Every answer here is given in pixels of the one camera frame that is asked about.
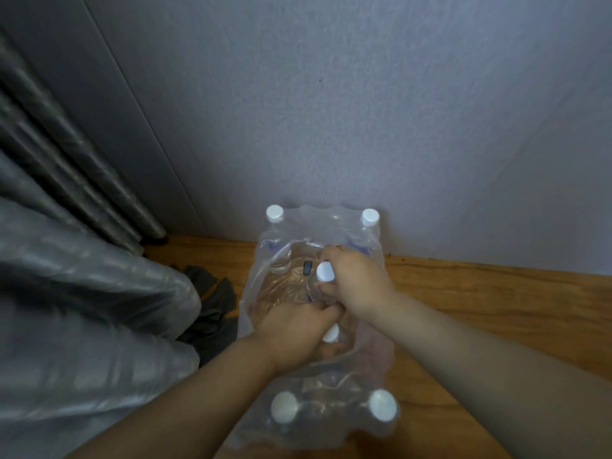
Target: shiny silver curtain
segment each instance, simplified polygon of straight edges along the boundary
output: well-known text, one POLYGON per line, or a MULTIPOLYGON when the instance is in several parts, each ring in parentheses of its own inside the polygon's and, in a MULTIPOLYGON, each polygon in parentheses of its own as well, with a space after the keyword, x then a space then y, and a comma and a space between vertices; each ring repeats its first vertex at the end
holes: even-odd
POLYGON ((0 457, 59 458, 193 373, 163 227, 0 33, 0 457))

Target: gray wall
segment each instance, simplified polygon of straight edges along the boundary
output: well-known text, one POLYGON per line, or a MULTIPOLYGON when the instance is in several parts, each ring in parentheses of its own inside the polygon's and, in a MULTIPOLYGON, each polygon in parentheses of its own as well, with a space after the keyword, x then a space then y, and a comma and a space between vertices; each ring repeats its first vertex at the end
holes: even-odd
POLYGON ((612 273, 611 14, 0 0, 0 25, 172 231, 255 239, 271 203, 374 207, 394 254, 595 273, 612 273))

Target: bare arm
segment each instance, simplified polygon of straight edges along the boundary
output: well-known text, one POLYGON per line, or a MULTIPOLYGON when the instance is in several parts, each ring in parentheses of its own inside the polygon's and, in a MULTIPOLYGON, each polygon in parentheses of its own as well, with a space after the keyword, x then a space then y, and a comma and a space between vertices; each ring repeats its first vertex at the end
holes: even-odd
POLYGON ((429 371, 520 458, 612 457, 612 384, 397 293, 376 264, 328 247, 321 285, 429 371))
POLYGON ((316 303, 274 308, 257 331, 191 377, 96 436, 69 458, 211 458, 277 375, 333 354, 321 339, 343 308, 316 303))

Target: wooden floor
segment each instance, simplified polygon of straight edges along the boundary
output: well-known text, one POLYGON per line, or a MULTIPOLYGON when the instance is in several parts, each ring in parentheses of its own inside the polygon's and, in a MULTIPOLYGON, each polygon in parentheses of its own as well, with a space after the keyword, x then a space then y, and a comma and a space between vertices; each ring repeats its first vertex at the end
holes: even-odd
MULTIPOLYGON (((149 259, 195 264, 228 277, 240 296, 255 245, 172 236, 149 259)), ((612 380, 612 277, 387 256, 404 293, 459 320, 554 355, 612 380)), ((387 388, 400 401, 394 435, 354 433, 337 450, 292 452, 258 446, 229 458, 507 458, 501 446, 417 363, 396 348, 387 388)))

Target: brown wood flooring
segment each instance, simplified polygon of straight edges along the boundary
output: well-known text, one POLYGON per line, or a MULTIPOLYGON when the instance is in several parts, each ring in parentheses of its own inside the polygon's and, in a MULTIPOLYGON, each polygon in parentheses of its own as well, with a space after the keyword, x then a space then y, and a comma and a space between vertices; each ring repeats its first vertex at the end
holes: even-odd
MULTIPOLYGON (((241 295, 255 244, 171 236, 147 246, 162 264, 203 266, 241 295)), ((387 256, 404 293, 485 331, 522 343, 612 381, 612 277, 387 256)), ((387 388, 402 418, 385 440, 354 433, 342 448, 287 451, 267 445, 220 458, 507 458, 501 446, 411 356, 395 349, 387 388)))

